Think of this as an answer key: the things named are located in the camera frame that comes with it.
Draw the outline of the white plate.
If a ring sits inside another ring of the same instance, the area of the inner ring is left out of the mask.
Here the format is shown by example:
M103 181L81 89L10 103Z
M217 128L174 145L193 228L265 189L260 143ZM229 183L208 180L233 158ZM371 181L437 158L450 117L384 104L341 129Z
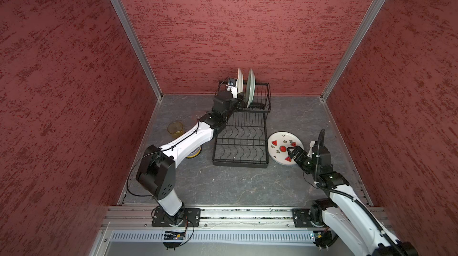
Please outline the white plate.
M280 131L273 133L267 140L268 154L276 163L284 166L294 166L297 163L289 157L289 147L304 148L299 138L292 133Z
M243 98L243 72L240 68L237 71L237 97Z

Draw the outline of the yellow bowl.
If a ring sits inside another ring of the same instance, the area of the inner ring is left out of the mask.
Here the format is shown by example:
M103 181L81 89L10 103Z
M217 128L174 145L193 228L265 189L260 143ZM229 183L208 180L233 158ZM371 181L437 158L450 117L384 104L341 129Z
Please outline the yellow bowl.
M192 151L191 153L189 153L189 154L186 156L186 158L187 158L187 159L195 158L195 157L197 157L197 156L200 155L201 151L202 151L202 146L199 146L199 147L196 148L194 151Z

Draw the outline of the amber glass cup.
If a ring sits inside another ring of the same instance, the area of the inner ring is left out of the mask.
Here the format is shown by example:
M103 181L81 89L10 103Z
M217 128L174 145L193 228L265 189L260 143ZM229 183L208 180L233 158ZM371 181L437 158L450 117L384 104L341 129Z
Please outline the amber glass cup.
M174 121L168 125L167 132L173 139L177 139L184 134L184 125L180 121Z

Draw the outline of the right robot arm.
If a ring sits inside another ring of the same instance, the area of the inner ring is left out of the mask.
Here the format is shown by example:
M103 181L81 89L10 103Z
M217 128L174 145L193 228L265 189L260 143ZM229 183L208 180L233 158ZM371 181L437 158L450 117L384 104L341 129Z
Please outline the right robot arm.
M315 142L310 151L300 146L286 149L287 157L305 174L312 176L326 197L314 201L306 219L316 228L329 228L331 236L316 239L319 248L328 248L337 239L356 256L416 256L410 242L399 240L360 201L349 181L336 172L324 144Z

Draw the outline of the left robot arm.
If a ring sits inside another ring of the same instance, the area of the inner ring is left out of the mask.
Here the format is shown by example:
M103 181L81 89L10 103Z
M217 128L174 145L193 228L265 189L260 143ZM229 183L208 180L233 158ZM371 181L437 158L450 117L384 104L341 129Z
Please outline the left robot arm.
M144 152L135 179L159 204L171 225L179 226L185 219L184 203L174 190L176 169L193 151L216 138L232 114L243 106L242 93L219 91L212 110L192 129L161 147L151 145Z

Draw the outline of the pale green plate right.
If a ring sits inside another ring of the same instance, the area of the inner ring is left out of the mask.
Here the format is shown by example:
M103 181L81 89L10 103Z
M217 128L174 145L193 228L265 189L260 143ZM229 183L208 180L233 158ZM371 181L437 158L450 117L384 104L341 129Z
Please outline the pale green plate right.
M250 104L252 104L254 100L255 87L256 87L255 74L254 74L253 69L250 69L248 80L247 80L247 85L246 85L246 91L250 92L250 100L251 100Z

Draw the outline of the right corner aluminium profile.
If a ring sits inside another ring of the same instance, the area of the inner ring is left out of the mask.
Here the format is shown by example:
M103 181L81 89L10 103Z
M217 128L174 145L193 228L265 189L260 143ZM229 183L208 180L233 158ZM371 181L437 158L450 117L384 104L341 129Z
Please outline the right corner aluminium profile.
M363 19L361 20L359 24L359 27L357 28L353 38L351 39L345 53L343 54L341 60L339 61L334 73L332 74L331 79L329 80L328 84L325 86L325 89L323 90L321 94L321 100L323 102L326 102L328 100L333 89L335 88L340 77L344 73L353 55L359 48L359 45L361 44L362 40L366 36L368 30L370 29L372 23L376 19L378 13L380 12L385 2L386 0L372 0Z

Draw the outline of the corner aluminium profile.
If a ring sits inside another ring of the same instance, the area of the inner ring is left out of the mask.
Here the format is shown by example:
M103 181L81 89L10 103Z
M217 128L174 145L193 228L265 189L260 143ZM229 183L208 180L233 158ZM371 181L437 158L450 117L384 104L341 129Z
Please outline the corner aluminium profile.
M325 86L325 89L323 90L321 94L321 100L323 102L326 102L328 100L333 89L335 88L340 77L344 73L353 55L359 48L359 45L361 44L362 40L366 36L368 30L370 29L372 23L376 19L378 13L380 12L385 2L386 0L372 0L363 19L361 20L359 24L359 27L357 28L353 38L351 39L345 53L343 54L341 60L339 61L334 73L332 74L331 79L329 80L328 84Z
M134 50L135 55L147 77L151 88L157 98L158 101L162 101L163 99L163 92L159 86L159 83L153 73L151 68L150 62L142 48L141 42L138 39L138 36L135 32L135 29L130 21L128 13L126 12L125 6L122 3L122 0L110 0L112 6L118 16L118 19L121 22L121 25L125 31L126 36L128 37L130 44Z

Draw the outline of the left corner aluminium profile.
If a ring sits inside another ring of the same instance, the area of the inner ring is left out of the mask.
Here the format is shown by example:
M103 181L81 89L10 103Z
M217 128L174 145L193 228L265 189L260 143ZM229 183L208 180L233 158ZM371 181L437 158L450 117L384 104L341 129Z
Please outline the left corner aluminium profile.
M118 16L118 19L121 22L121 25L125 31L126 36L128 37L130 44L134 50L135 55L147 77L151 88L157 98L158 101L162 101L163 99L163 92L159 86L159 83L153 73L151 68L150 62L142 48L141 42L138 39L138 36L135 32L135 29L130 21L128 13L126 12L125 6L122 3L122 0L110 0L112 6Z

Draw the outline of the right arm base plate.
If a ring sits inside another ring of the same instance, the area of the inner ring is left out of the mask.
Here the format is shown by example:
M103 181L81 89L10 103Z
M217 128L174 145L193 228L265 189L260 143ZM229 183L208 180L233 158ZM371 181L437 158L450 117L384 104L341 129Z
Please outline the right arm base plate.
M294 208L292 209L292 219L296 228L324 226L315 208Z

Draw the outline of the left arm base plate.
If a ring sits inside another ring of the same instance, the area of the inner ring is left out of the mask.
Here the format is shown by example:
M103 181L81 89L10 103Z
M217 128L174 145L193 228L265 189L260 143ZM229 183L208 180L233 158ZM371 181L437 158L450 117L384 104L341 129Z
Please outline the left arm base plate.
M152 227L198 227L200 208L180 208L175 215L167 214L161 207L152 212Z

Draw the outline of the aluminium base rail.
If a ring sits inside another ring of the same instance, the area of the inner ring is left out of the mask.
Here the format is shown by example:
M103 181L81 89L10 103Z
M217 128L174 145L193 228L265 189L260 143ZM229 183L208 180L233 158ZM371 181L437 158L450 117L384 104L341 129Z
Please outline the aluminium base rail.
M292 219L295 207L190 206L200 208L200 230L296 230ZM110 207L102 227L110 229L159 229L152 227L154 205Z

